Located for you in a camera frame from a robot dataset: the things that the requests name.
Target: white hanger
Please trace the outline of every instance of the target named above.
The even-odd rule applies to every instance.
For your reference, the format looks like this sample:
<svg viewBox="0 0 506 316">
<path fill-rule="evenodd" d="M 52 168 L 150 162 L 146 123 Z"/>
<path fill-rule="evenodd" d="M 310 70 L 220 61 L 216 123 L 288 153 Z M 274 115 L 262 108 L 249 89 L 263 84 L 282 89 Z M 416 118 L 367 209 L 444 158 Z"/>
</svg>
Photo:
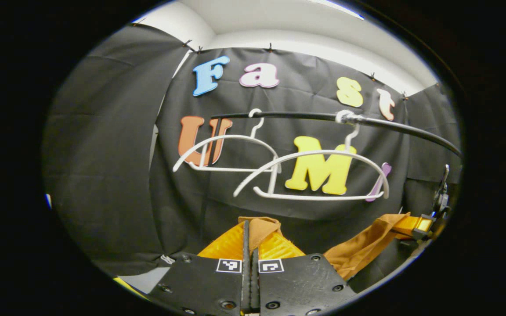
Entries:
<svg viewBox="0 0 506 316">
<path fill-rule="evenodd" d="M 252 118 L 253 117 L 253 114 L 255 114 L 256 112 L 261 112 L 261 110 L 259 110 L 258 108 L 254 108 L 253 110 L 251 110 L 251 112 L 249 112 L 249 117 Z M 202 154 L 200 156 L 200 164 L 199 166 L 195 165 L 193 162 L 189 162 L 188 164 L 191 166 L 191 168 L 193 168 L 194 170 L 200 170 L 200 171 L 223 171 L 223 172 L 253 172 L 257 169 L 242 169 L 242 168 L 216 168 L 216 167 L 208 167 L 208 166 L 204 166 L 204 160 L 205 160 L 205 156 L 206 156 L 206 150 L 208 148 L 208 143 L 209 142 L 213 142 L 215 140 L 222 140 L 222 139 L 225 139 L 225 138 L 237 138 L 238 140 L 247 140 L 249 142 L 253 142 L 253 143 L 257 143 L 257 144 L 261 144 L 263 146 L 265 146 L 268 150 L 271 151 L 271 153 L 273 154 L 273 160 L 277 159 L 278 158 L 278 155 L 277 155 L 277 152 L 275 152 L 275 150 L 269 146 L 269 144 L 263 142 L 262 140 L 258 140 L 257 138 L 255 138 L 255 132 L 257 132 L 257 130 L 263 126 L 263 123 L 265 122 L 265 118 L 261 118 L 261 122 L 259 124 L 257 124 L 256 126 L 253 126 L 253 128 L 251 129 L 251 135 L 250 136 L 244 136 L 244 135 L 221 135 L 221 136 L 214 136 L 214 137 L 211 137 L 211 138 L 208 138 L 206 140 L 203 140 L 202 142 L 199 142 L 198 144 L 195 144 L 195 146 L 191 147 L 189 150 L 187 150 L 182 156 L 181 158 L 179 158 L 179 160 L 177 160 L 177 162 L 175 163 L 175 166 L 173 166 L 173 172 L 176 172 L 179 167 L 181 166 L 181 164 L 183 164 L 184 160 L 190 156 L 190 154 L 192 154 L 195 150 L 197 150 L 198 148 L 200 148 L 202 146 Z M 280 173 L 282 170 L 281 168 L 281 165 L 278 164 L 276 168 L 272 168 L 271 170 L 264 170 L 263 172 L 277 172 L 277 173 Z"/>
<path fill-rule="evenodd" d="M 340 116 L 343 116 L 343 112 L 337 113 L 337 119 L 339 120 Z M 359 124 L 355 124 L 355 130 L 351 132 L 347 137 L 345 138 L 345 150 L 311 150 L 311 151 L 303 151 L 303 152 L 297 152 L 294 154 L 287 154 L 286 156 L 282 156 L 280 158 L 276 158 L 272 162 L 269 162 L 265 164 L 264 166 L 258 168 L 255 170 L 255 172 L 249 174 L 247 178 L 245 178 L 239 186 L 235 189 L 233 192 L 233 196 L 236 197 L 241 190 L 247 185 L 253 178 L 261 174 L 261 172 L 265 172 L 268 168 L 274 166 L 275 164 L 280 164 L 281 162 L 285 162 L 286 160 L 294 159 L 301 156 L 309 156 L 310 154 L 339 154 L 342 156 L 349 156 L 352 158 L 355 158 L 357 160 L 360 160 L 362 162 L 366 162 L 369 164 L 372 168 L 374 168 L 382 178 L 382 184 L 381 187 L 383 188 L 382 192 L 379 192 L 378 194 L 374 194 L 371 196 L 365 195 L 365 196 L 336 196 L 336 197 L 327 197 L 327 196 L 300 196 L 300 195 L 293 195 L 293 194 L 275 194 L 275 181 L 276 181 L 276 174 L 273 172 L 271 174 L 271 179 L 269 180 L 269 188 L 268 192 L 263 192 L 259 187 L 254 187 L 253 191 L 264 198 L 279 198 L 282 200 L 303 200 L 303 201 L 330 201 L 330 200 L 365 200 L 367 198 L 379 198 L 381 196 L 384 196 L 384 198 L 388 198 L 390 195 L 390 185 L 388 184 L 388 180 L 386 178 L 386 175 L 382 171 L 382 168 L 380 168 L 377 164 L 375 164 L 372 160 L 369 160 L 368 158 L 364 156 L 360 156 L 359 154 L 351 154 L 348 152 L 351 140 L 357 136 L 358 132 L 360 130 Z"/>
</svg>

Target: black rod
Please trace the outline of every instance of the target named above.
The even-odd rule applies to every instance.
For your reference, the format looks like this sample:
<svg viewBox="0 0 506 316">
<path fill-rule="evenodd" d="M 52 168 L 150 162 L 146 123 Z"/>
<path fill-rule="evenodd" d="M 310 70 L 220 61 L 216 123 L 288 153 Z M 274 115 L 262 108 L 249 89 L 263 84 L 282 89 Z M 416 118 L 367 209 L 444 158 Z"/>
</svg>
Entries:
<svg viewBox="0 0 506 316">
<path fill-rule="evenodd" d="M 249 113 L 234 113 L 234 114 L 222 114 L 212 116 L 213 119 L 217 118 L 249 118 Z M 286 118 L 286 119 L 312 119 L 312 120 L 325 120 L 335 122 L 336 114 L 329 113 L 309 113 L 309 112 L 255 112 L 251 118 Z M 403 134 L 409 134 L 416 136 L 424 140 L 429 140 L 451 150 L 458 157 L 462 157 L 462 152 L 456 148 L 452 143 L 448 142 L 440 136 L 436 136 L 433 133 L 427 132 L 422 129 L 414 128 L 413 126 L 407 126 L 405 124 L 399 124 L 396 122 L 389 122 L 385 120 L 377 120 L 375 118 L 364 118 L 360 115 L 344 115 L 342 119 L 343 123 L 360 124 L 364 126 L 382 127 L 395 132 Z"/>
</svg>

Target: letter f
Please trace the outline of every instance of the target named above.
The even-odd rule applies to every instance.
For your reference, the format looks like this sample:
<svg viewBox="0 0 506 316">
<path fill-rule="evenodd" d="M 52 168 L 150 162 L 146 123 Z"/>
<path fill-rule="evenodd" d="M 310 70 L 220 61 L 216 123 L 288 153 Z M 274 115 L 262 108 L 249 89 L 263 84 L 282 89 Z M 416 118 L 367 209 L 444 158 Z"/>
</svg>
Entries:
<svg viewBox="0 0 506 316">
<path fill-rule="evenodd" d="M 193 91 L 193 96 L 199 96 L 206 92 L 216 89 L 217 82 L 213 82 L 211 77 L 216 79 L 221 78 L 223 68 L 221 66 L 229 62 L 228 56 L 221 56 L 215 60 L 210 60 L 202 65 L 198 65 L 193 69 L 196 72 L 196 89 Z"/>
</svg>

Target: letter m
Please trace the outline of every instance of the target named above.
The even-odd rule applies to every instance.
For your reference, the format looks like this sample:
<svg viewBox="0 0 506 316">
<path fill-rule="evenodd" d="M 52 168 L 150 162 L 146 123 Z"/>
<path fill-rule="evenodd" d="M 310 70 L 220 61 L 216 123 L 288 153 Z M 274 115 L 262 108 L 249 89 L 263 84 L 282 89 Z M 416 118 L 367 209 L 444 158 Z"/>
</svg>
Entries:
<svg viewBox="0 0 506 316">
<path fill-rule="evenodd" d="M 298 152 L 322 149 L 317 138 L 308 136 L 298 136 L 294 139 L 294 144 L 298 147 Z M 345 145 L 340 144 L 335 150 L 345 150 Z M 356 154 L 357 150 L 351 146 L 349 152 Z M 329 178 L 322 191 L 326 194 L 345 194 L 347 192 L 347 175 L 352 159 L 339 154 L 331 154 L 327 160 L 323 154 L 298 157 L 292 178 L 285 182 L 285 186 L 289 189 L 305 190 L 307 188 L 306 176 L 309 176 L 311 190 L 315 191 Z"/>
</svg>

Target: hanger hook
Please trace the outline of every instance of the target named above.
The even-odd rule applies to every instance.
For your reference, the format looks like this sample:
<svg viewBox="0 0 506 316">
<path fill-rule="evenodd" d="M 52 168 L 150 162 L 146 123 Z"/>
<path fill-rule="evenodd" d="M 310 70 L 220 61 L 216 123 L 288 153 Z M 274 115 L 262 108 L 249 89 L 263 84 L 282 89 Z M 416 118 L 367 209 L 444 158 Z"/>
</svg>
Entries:
<svg viewBox="0 0 506 316">
<path fill-rule="evenodd" d="M 249 112 L 249 117 L 252 118 L 253 114 L 255 114 L 257 112 L 262 112 L 262 111 L 259 108 L 254 108 L 253 110 L 251 110 L 251 112 Z M 255 138 L 255 132 L 257 132 L 257 130 L 261 126 L 263 126 L 263 123 L 265 123 L 265 118 L 261 118 L 261 122 L 259 124 L 257 124 L 256 126 L 253 126 L 253 128 L 251 129 L 251 138 Z"/>
<path fill-rule="evenodd" d="M 353 130 L 352 133 L 347 135 L 345 137 L 345 150 L 348 152 L 349 148 L 351 147 L 351 139 L 355 138 L 358 135 L 358 132 L 360 130 L 360 124 L 355 124 L 355 130 Z"/>
</svg>

